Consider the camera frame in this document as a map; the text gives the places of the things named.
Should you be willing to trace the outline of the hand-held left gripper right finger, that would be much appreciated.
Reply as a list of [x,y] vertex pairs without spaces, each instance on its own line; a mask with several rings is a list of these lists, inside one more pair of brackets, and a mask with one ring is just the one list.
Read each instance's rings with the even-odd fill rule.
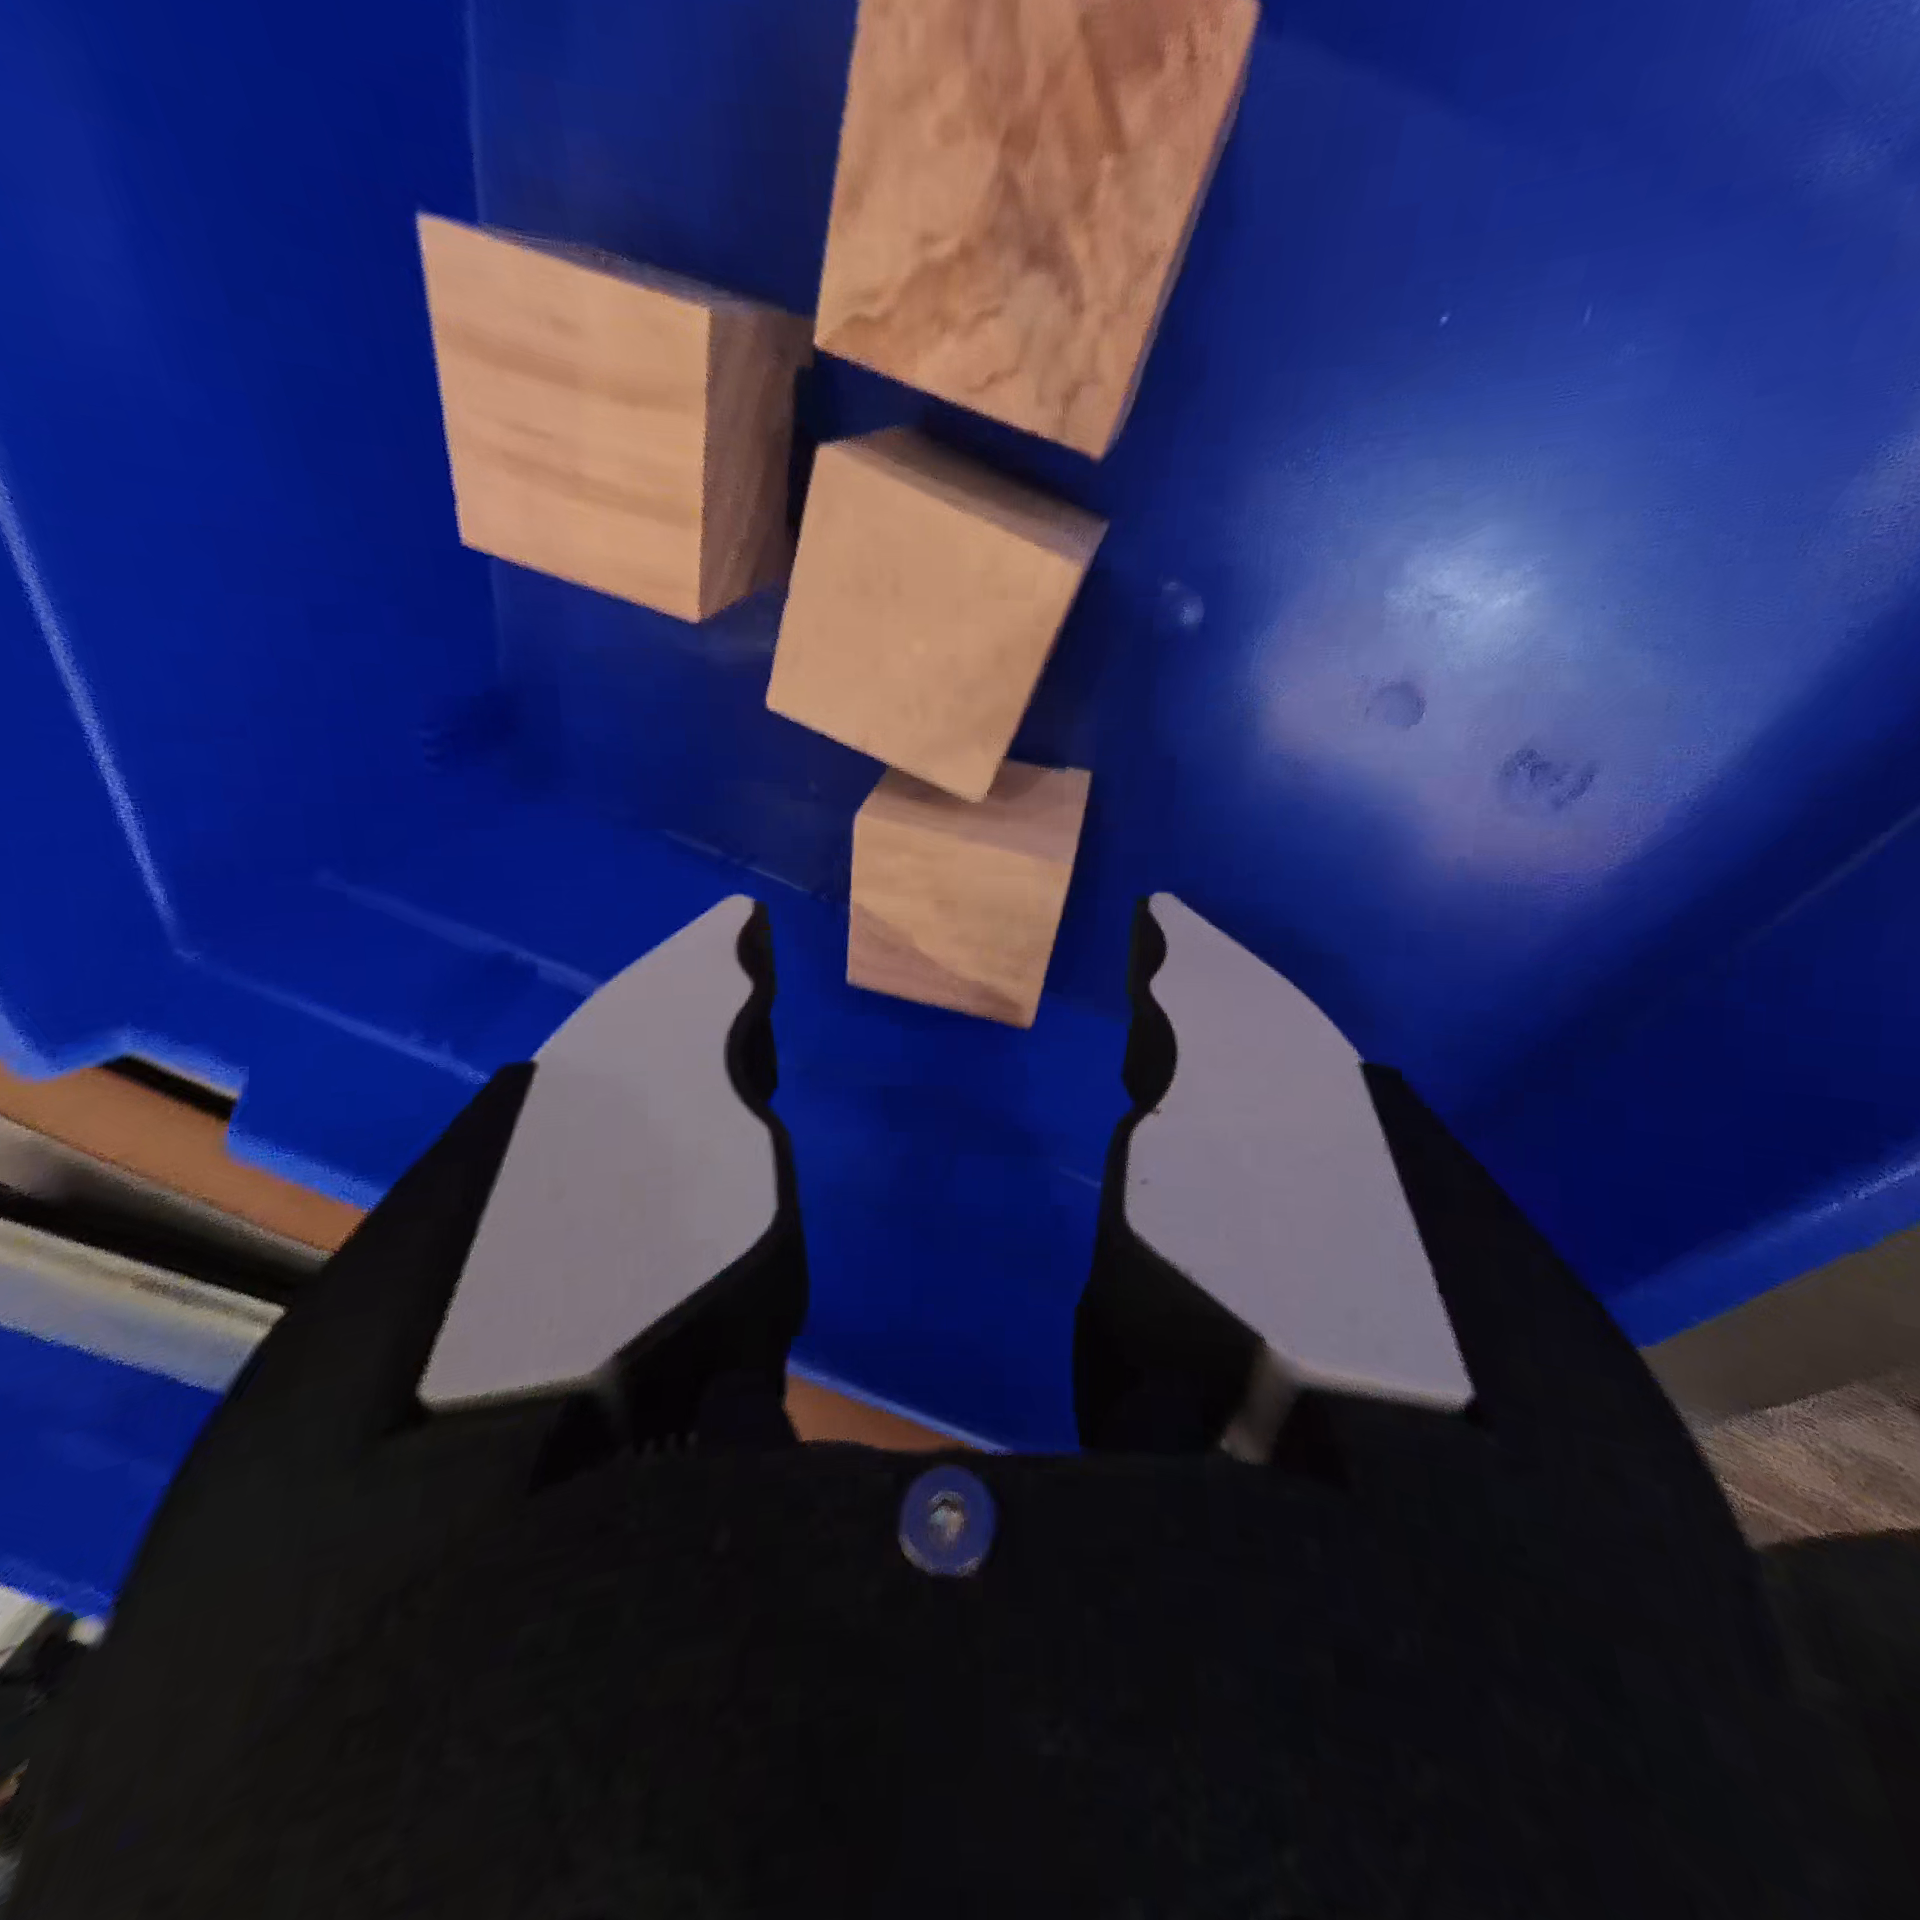
[[1272,1459],[1301,1401],[1474,1391],[1364,1064],[1176,895],[1136,907],[1124,1112],[1072,1324],[1084,1451]]

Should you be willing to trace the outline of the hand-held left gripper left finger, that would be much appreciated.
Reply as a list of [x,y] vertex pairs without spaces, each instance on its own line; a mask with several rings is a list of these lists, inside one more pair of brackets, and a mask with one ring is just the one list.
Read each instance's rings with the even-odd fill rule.
[[539,1048],[425,1408],[584,1400],[635,1450],[796,1443],[809,1265],[776,999],[771,917],[728,896]]

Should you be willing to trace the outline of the wooden cube blue stripe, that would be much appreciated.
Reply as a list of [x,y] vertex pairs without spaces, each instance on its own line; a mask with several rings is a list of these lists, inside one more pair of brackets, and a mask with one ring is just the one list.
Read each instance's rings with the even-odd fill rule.
[[853,820],[848,986],[1033,1027],[1090,786],[1090,771],[1005,762],[970,802],[884,773]]
[[691,625],[785,584],[814,320],[421,211],[460,540]]
[[1254,3],[862,3],[816,345],[1104,459],[1259,20]]
[[985,801],[1106,533],[906,425],[818,447],[768,711]]

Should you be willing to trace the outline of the blue plastic bin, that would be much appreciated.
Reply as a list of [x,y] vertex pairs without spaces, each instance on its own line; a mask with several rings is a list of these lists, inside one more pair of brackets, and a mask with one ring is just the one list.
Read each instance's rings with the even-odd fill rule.
[[1916,4],[1266,4],[1114,453],[1018,1033],[846,987],[865,760],[467,552],[417,215],[818,296],[853,4],[4,4],[4,1064],[362,1201],[732,891],[804,1365],[1072,1440],[1136,901],[1404,1069],[1637,1343],[1916,1223]]
[[2,1333],[2,1584],[108,1617],[217,1393]]

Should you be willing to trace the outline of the wooden table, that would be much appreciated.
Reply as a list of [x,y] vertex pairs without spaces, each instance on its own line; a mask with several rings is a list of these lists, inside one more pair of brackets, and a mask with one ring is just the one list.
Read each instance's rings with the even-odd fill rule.
[[224,1393],[364,1210],[233,1152],[226,1104],[144,1064],[2,1069],[2,1330]]

